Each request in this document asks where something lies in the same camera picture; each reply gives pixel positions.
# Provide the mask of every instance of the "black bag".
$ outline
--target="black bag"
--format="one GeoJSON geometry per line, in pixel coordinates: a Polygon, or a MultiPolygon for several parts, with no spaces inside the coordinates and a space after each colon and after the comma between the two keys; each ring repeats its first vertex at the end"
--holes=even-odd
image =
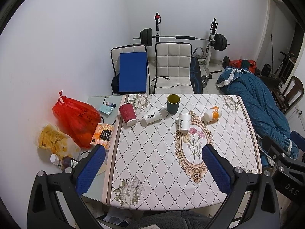
{"type": "Polygon", "coordinates": [[[119,80],[120,80],[120,74],[117,74],[111,82],[111,88],[113,93],[119,94],[119,95],[131,95],[134,94],[134,92],[119,92],[119,80]]]}

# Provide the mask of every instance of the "white padded chair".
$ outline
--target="white padded chair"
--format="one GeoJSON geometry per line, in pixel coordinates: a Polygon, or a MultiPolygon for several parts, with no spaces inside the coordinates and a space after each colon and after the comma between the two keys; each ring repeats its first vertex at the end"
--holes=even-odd
{"type": "Polygon", "coordinates": [[[156,43],[155,94],[194,93],[190,81],[191,54],[192,45],[189,43],[156,43]]]}
{"type": "MultiPolygon", "coordinates": [[[[110,55],[111,55],[111,60],[115,75],[117,75],[120,72],[120,54],[128,53],[128,52],[147,52],[147,48],[146,45],[143,44],[134,44],[134,45],[126,45],[111,49],[110,55]]],[[[148,69],[148,60],[147,60],[147,75],[146,75],[146,94],[150,94],[150,77],[149,77],[149,69],[148,69]]]]}

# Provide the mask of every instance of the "oval ornate frame print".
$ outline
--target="oval ornate frame print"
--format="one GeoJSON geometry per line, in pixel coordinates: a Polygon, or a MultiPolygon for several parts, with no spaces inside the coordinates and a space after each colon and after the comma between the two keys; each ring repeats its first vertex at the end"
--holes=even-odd
{"type": "Polygon", "coordinates": [[[191,176],[195,183],[199,183],[202,175],[207,172],[201,151],[206,144],[213,145],[212,133],[193,111],[189,114],[192,116],[190,132],[184,134],[177,130],[175,133],[175,156],[185,173],[191,176]]]}

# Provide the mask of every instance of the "blue board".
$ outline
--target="blue board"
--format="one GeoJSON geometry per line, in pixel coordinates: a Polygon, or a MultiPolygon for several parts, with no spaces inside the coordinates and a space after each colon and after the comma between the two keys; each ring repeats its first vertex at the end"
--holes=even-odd
{"type": "Polygon", "coordinates": [[[120,54],[119,92],[146,93],[147,53],[120,54]]]}

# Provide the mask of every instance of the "barbell bar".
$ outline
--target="barbell bar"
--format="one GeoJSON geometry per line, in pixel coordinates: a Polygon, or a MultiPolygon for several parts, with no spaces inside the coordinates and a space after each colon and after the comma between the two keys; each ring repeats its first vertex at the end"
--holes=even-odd
{"type": "Polygon", "coordinates": [[[183,40],[205,40],[209,42],[213,42],[213,46],[215,50],[223,51],[227,48],[227,45],[230,45],[227,43],[227,39],[222,34],[215,34],[215,38],[217,40],[212,39],[202,39],[202,38],[196,38],[191,36],[153,36],[152,29],[144,29],[141,31],[141,37],[133,38],[134,40],[140,39],[142,44],[145,44],[146,46],[152,46],[153,45],[153,38],[176,38],[176,39],[183,39],[183,40]]]}

